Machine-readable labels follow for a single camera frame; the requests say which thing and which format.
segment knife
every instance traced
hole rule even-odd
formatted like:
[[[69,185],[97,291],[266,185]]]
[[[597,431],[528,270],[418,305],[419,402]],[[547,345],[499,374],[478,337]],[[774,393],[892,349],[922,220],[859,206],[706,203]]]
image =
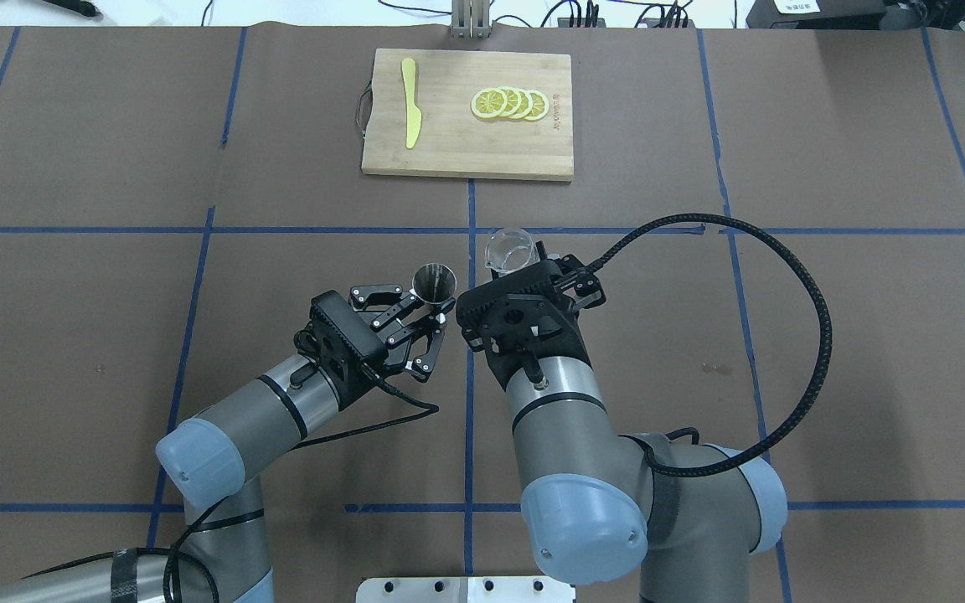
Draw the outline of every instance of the knife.
[[[405,79],[405,148],[411,149],[419,140],[419,127],[422,126],[422,111],[415,104],[416,65],[415,59],[405,57],[401,61],[401,77]]]

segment white label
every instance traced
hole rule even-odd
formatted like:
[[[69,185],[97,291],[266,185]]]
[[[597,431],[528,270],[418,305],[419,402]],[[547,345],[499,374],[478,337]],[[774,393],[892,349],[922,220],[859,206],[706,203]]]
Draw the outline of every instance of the white label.
[[[809,13],[819,13],[817,0],[773,0],[777,5],[777,11],[781,15],[805,15]]]

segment cutting board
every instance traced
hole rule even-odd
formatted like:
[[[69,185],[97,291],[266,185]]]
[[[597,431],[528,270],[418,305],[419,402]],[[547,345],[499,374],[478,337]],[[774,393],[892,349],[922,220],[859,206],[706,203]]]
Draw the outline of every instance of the cutting board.
[[[401,60],[416,61],[419,140],[405,148]],[[482,88],[514,85],[546,93],[539,121],[483,120],[471,102]],[[373,104],[364,138],[364,174],[570,182],[571,57],[568,54],[378,49]]]

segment sliced lemon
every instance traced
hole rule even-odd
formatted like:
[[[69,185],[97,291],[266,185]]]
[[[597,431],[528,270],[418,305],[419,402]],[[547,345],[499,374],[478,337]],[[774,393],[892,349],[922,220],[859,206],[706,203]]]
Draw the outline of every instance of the sliced lemon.
[[[531,96],[531,111],[524,116],[524,121],[539,121],[549,113],[549,97],[538,90],[526,90],[526,95]]]
[[[508,102],[505,103],[505,111],[501,111],[501,116],[508,117],[520,111],[520,107],[524,106],[524,96],[521,95],[522,91],[520,88],[513,88],[511,85],[502,85],[501,91],[505,92],[508,98]]]
[[[524,103],[520,106],[520,111],[516,111],[512,115],[509,115],[509,119],[524,119],[526,116],[531,115],[531,108],[535,106],[535,98],[529,95],[528,91],[517,88],[517,93],[524,97]]]
[[[508,103],[508,95],[501,88],[483,88],[472,97],[472,114],[480,119],[499,117]]]

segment light blue joint cap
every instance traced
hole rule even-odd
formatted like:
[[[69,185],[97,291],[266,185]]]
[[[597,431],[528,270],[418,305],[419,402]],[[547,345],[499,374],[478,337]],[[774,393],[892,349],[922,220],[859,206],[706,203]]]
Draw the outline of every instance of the light blue joint cap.
[[[728,458],[740,454],[740,451],[726,449],[716,444],[705,444],[723,451]],[[744,462],[740,465],[740,472],[746,478],[747,484],[751,485],[751,492],[758,503],[758,519],[761,520],[761,535],[758,537],[758,546],[751,551],[751,554],[765,553],[781,539],[781,530],[784,524],[788,523],[788,495],[784,492],[784,483],[777,471],[765,458],[759,456],[754,461]]]
[[[275,571],[267,572],[263,580],[257,581],[234,603],[275,603]]]
[[[192,507],[210,508],[245,485],[245,462],[225,431],[209,420],[185,420],[158,440],[154,454]]]
[[[616,580],[647,556],[647,519],[621,489],[594,477],[555,473],[524,488],[535,563],[553,580]]]

